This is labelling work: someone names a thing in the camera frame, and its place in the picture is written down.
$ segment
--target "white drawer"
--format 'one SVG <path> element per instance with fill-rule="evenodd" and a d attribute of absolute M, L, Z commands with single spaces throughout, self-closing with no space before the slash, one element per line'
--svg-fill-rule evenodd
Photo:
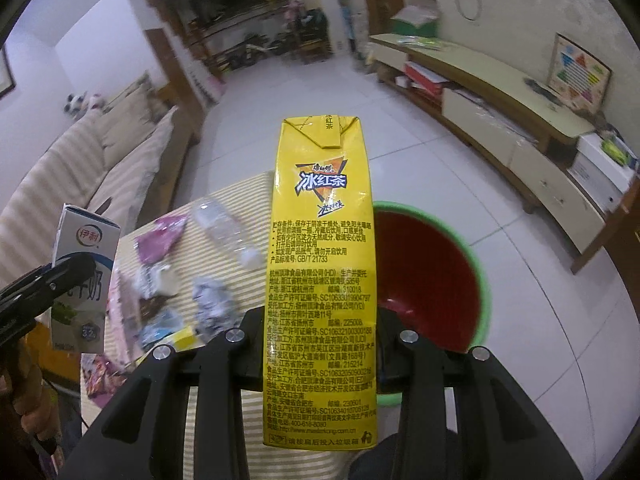
<path fill-rule="evenodd" d="M 409 60 L 406 53 L 377 43 L 373 44 L 373 57 L 380 63 L 392 66 L 400 72 L 404 72 L 404 64 Z"/>
<path fill-rule="evenodd" d="M 583 252 L 604 226 L 596 208 L 555 164 L 524 140 L 518 142 L 510 168 Z"/>
<path fill-rule="evenodd" d="M 445 88 L 442 114 L 482 144 L 505 166 L 510 164 L 520 136 L 513 133 L 484 108 L 453 90 Z"/>

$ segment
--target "hand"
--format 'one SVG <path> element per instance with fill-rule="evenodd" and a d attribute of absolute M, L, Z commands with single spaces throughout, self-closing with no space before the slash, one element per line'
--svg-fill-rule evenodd
<path fill-rule="evenodd" d="M 31 362 L 22 341 L 18 344 L 18 370 L 23 377 L 21 380 L 14 378 L 12 381 L 6 372 L 0 376 L 0 394 L 13 394 L 12 403 L 20 415 L 22 429 L 45 441 L 59 431 L 58 407 L 51 399 L 50 389 L 43 386 L 42 373 Z"/>

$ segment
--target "冰红茶 logo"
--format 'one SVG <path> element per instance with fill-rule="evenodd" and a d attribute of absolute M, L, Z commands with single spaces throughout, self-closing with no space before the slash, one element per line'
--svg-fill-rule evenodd
<path fill-rule="evenodd" d="M 296 184 L 296 195 L 311 191 L 322 205 L 318 205 L 318 217 L 332 213 L 344 207 L 342 200 L 335 200 L 335 189 L 347 187 L 347 175 L 343 173 L 347 161 L 344 156 L 325 162 L 296 164 L 300 180 Z"/>
<path fill-rule="evenodd" d="M 94 247 L 102 240 L 102 231 L 95 224 L 86 224 L 76 231 L 76 240 L 84 247 Z"/>

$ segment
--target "plastic bottle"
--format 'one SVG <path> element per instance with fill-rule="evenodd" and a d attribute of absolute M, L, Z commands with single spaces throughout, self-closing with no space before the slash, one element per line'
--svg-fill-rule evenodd
<path fill-rule="evenodd" d="M 264 256 L 249 241 L 244 226 L 220 202 L 213 198 L 197 202 L 193 207 L 193 217 L 215 245 L 232 253 L 245 269 L 255 270 L 264 266 Z"/>

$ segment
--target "metal screw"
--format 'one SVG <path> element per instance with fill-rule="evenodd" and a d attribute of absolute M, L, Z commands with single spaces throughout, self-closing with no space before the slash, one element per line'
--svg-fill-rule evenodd
<path fill-rule="evenodd" d="M 166 359 L 169 355 L 171 355 L 171 347 L 168 345 L 160 345 L 154 348 L 154 358 L 159 361 Z"/>
<path fill-rule="evenodd" d="M 230 343 L 237 343 L 239 341 L 242 341 L 242 339 L 244 339 L 244 332 L 239 328 L 231 328 L 226 331 L 225 337 L 226 337 L 226 340 L 229 341 Z"/>
<path fill-rule="evenodd" d="M 400 333 L 400 339 L 405 343 L 415 343 L 418 341 L 418 333 L 413 330 L 402 330 Z"/>
<path fill-rule="evenodd" d="M 471 355 L 474 359 L 478 359 L 478 361 L 487 361 L 487 359 L 491 357 L 491 352 L 489 352 L 484 346 L 476 346 L 471 351 Z"/>

